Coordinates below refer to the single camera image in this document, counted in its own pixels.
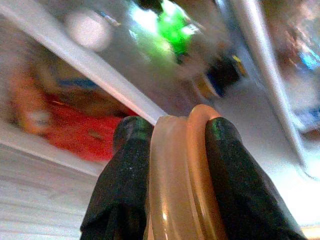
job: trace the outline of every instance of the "green object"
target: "green object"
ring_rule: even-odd
[[[157,31],[172,46],[176,55],[185,54],[191,40],[192,31],[188,30],[185,12],[173,2],[164,0],[163,13],[157,21]]]

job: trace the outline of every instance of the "red object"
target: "red object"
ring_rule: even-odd
[[[60,104],[51,104],[53,125],[46,135],[48,141],[88,161],[109,161],[113,135],[120,117],[91,117]]]

